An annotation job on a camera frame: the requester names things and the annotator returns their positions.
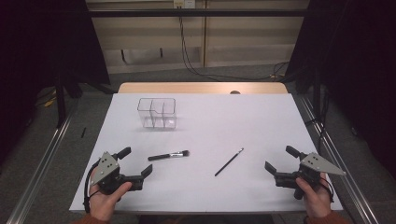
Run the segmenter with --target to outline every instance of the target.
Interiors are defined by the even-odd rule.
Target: human hand
[[[93,177],[95,171],[96,168],[92,171],[91,178]],[[98,191],[98,185],[91,186],[91,216],[101,221],[110,221],[111,217],[113,216],[114,207],[116,206],[117,201],[131,188],[131,186],[131,182],[126,182],[110,195],[105,195]]]
[[[320,177],[326,179],[324,173],[320,174]],[[328,183],[320,179],[320,183],[327,188]],[[304,203],[306,213],[309,217],[326,217],[330,214],[332,209],[330,208],[330,195],[329,192],[322,186],[317,186],[317,189],[313,190],[311,186],[302,178],[297,177],[296,183],[305,192]]]

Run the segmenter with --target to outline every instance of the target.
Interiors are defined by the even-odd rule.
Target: transparent organizer
[[[145,128],[176,128],[175,99],[141,98],[137,111]]]

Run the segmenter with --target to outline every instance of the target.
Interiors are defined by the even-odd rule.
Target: makeup brush
[[[187,157],[189,155],[190,155],[190,152],[188,150],[184,150],[184,151],[179,151],[179,152],[174,152],[174,153],[169,153],[169,154],[163,154],[163,155],[159,155],[159,156],[148,157],[148,160],[156,161],[156,160],[167,159],[167,158]]]

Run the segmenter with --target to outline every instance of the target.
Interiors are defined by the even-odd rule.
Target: sleeve
[[[334,211],[332,211],[326,217],[307,217],[305,222],[307,224],[348,224],[349,223]]]
[[[99,219],[91,217],[90,214],[87,214],[85,215],[85,217],[73,222],[72,224],[110,224],[110,222],[101,221]]]

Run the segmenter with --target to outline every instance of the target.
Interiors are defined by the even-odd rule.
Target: brush bristles
[[[188,150],[184,150],[183,152],[183,156],[190,156],[190,152]]]

